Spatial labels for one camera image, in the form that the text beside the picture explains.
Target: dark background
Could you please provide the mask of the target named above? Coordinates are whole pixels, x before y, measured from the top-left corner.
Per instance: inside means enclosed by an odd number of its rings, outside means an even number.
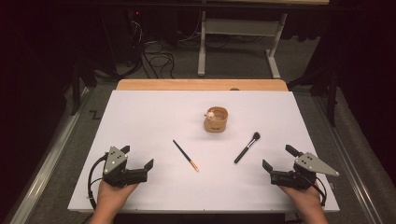
[[[331,57],[339,57],[339,87],[373,151],[395,183],[392,157],[396,143],[396,106],[393,106],[396,102],[393,87],[396,83],[396,25],[392,16],[395,4],[384,0],[345,0],[332,1],[332,5],[362,5],[363,11],[337,14],[331,20],[329,15],[317,12],[290,13],[282,38],[297,35],[304,41],[322,36],[307,74],[325,66]],[[129,55],[115,58],[115,55],[123,55],[122,48],[112,46],[114,42],[106,38],[101,13],[105,12],[95,8],[58,7],[50,0],[1,3],[3,113],[0,151],[4,175],[0,220],[24,196],[31,176],[46,155],[60,117],[64,112],[69,113],[64,111],[63,94],[72,82],[76,61],[89,57],[111,69],[115,61],[129,60]],[[136,19],[151,35],[176,45],[176,31],[186,34],[193,31],[197,16],[193,12],[149,10]],[[92,65],[87,65],[87,69],[90,75]]]

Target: brush bristles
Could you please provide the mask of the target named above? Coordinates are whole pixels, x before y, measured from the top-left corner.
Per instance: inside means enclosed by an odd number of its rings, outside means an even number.
[[[260,134],[259,133],[254,133],[253,134],[253,139],[259,140],[259,138],[260,138]]]

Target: white tabletop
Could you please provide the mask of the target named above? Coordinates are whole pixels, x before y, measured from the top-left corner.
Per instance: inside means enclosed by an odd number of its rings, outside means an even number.
[[[228,110],[224,133],[207,133],[205,112]],[[240,162],[233,161],[258,132],[261,138]],[[172,140],[199,167],[196,172]],[[262,168],[292,170],[292,145],[316,154],[292,92],[286,91],[113,91],[68,209],[92,211],[87,197],[93,164],[114,146],[131,146],[128,169],[154,159],[121,212],[126,213],[283,213],[295,211],[288,196],[271,185]],[[93,173],[101,177],[102,162]],[[339,211],[329,183],[325,211]],[[98,184],[92,186],[97,193]]]

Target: black brush handle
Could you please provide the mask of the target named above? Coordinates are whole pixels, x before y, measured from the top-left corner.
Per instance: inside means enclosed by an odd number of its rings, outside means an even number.
[[[238,163],[241,158],[247,153],[248,147],[245,147],[244,150],[239,154],[239,156],[233,161],[234,163]]]

